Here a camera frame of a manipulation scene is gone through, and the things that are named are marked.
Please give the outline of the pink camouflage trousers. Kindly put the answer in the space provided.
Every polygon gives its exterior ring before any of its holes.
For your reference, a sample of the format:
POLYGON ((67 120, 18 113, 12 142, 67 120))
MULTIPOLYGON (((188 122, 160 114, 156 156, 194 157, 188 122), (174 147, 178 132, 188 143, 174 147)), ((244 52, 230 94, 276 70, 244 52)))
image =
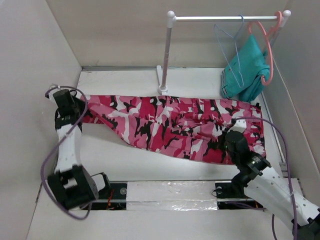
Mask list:
POLYGON ((234 99, 88 95, 83 121, 104 124, 128 145, 169 157, 230 165, 224 133, 244 117, 251 151, 266 155, 259 104, 234 99))

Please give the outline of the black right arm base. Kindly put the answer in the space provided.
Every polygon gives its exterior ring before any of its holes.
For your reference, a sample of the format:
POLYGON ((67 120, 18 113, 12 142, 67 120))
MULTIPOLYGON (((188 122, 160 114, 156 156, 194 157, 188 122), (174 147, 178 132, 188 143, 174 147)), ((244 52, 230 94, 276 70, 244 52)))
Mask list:
POLYGON ((230 181, 216 181, 211 195, 216 197, 219 210, 264 210, 264 207, 241 192, 232 189, 230 181))

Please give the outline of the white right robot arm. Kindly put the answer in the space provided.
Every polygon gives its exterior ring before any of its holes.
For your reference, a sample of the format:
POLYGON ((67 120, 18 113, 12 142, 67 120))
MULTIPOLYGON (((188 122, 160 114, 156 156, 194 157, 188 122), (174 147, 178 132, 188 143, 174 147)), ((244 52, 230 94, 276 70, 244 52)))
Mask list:
POLYGON ((277 173, 266 158, 250 150, 241 132, 227 132, 224 148, 239 170, 230 186, 235 196, 245 195, 263 205, 292 231, 295 240, 320 238, 319 206, 299 192, 292 191, 289 182, 277 173))

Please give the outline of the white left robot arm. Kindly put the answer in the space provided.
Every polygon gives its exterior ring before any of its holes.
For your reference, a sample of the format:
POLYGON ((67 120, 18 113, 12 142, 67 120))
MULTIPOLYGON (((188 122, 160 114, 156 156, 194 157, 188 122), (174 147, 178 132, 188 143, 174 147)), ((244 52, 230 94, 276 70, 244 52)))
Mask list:
POLYGON ((92 114, 86 101, 73 92, 73 89, 54 88, 46 95, 57 105, 54 124, 60 141, 56 167, 47 177, 47 183, 56 201, 66 210, 108 198, 112 193, 105 173, 100 173, 103 181, 96 183, 81 163, 83 117, 92 114))

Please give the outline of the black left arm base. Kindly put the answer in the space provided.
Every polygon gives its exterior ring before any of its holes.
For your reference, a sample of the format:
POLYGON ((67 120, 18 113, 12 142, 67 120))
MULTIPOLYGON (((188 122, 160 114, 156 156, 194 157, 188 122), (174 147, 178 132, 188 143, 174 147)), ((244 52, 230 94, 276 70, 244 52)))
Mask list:
POLYGON ((99 196, 91 206, 92 211, 121 211, 127 209, 128 182, 111 181, 111 191, 106 196, 99 196))

